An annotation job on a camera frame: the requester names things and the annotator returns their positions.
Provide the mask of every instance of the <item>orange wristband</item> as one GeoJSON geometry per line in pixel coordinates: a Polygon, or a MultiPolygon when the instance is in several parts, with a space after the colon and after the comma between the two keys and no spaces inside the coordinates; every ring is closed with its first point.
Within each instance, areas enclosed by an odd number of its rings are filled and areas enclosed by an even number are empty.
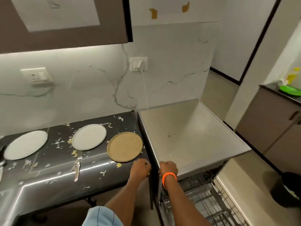
{"type": "Polygon", "coordinates": [[[163,175],[163,177],[162,177],[162,184],[163,184],[163,186],[164,186],[165,189],[166,189],[166,187],[165,187],[165,177],[166,177],[167,175],[173,175],[173,176],[175,176],[175,174],[174,174],[174,173],[171,173],[171,172],[165,173],[165,174],[163,175]]]}

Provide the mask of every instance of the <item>dishwasher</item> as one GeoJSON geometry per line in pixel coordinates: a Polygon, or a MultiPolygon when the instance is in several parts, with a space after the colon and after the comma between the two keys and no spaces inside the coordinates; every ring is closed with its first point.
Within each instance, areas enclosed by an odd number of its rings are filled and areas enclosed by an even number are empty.
{"type": "Polygon", "coordinates": [[[198,211],[217,226],[248,226],[216,175],[251,148],[198,99],[142,110],[138,123],[152,164],[153,199],[163,226],[175,225],[160,161],[176,163],[178,181],[198,211]]]}

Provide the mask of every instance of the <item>power cord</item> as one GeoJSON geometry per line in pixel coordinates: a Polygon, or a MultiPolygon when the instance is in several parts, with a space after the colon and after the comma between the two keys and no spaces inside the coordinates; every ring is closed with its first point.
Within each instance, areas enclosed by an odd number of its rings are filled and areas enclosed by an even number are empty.
{"type": "Polygon", "coordinates": [[[145,71],[145,69],[146,69],[145,62],[140,61],[138,64],[138,70],[141,72],[142,83],[143,83],[143,88],[144,88],[144,95],[145,95],[145,103],[146,103],[146,108],[148,109],[148,98],[146,96],[145,82],[144,82],[144,77],[143,77],[143,71],[145,71]]]}

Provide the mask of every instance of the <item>black countertop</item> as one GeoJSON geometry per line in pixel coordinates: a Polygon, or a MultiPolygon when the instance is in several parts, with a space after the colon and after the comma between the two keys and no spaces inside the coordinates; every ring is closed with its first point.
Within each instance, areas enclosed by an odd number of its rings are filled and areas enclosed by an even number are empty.
{"type": "MultiPolygon", "coordinates": [[[[20,215],[59,207],[125,185],[133,161],[118,168],[107,154],[107,141],[121,132],[134,132],[141,137],[132,111],[41,130],[48,132],[46,144],[24,159],[8,161],[4,168],[0,183],[1,226],[15,224],[20,215]],[[112,128],[104,125],[107,136],[102,144],[83,152],[79,179],[74,182],[75,172],[71,168],[77,158],[71,154],[74,148],[67,141],[85,125],[108,122],[112,128]],[[31,165],[24,167],[25,160],[30,160],[31,165]]],[[[8,145],[23,134],[6,136],[1,142],[8,145]]],[[[149,160],[145,149],[138,158],[149,160]]]]}
{"type": "Polygon", "coordinates": [[[282,91],[280,91],[279,89],[279,86],[277,83],[269,83],[269,84],[266,84],[266,85],[261,85],[262,88],[274,93],[274,94],[277,94],[287,100],[290,100],[291,102],[297,104],[297,105],[300,105],[301,106],[301,97],[297,97],[297,96],[292,96],[292,95],[288,95],[282,91]]]}

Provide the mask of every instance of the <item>hand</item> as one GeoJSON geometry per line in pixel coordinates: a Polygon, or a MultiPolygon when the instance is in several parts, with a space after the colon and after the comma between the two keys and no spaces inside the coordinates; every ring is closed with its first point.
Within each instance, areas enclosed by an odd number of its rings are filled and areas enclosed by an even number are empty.
{"type": "Polygon", "coordinates": [[[146,159],[138,159],[134,161],[131,172],[130,179],[137,179],[139,182],[142,182],[151,170],[151,164],[146,159]]]}
{"type": "Polygon", "coordinates": [[[177,165],[172,161],[160,162],[160,173],[163,176],[166,173],[174,173],[175,176],[178,175],[177,165]]]}

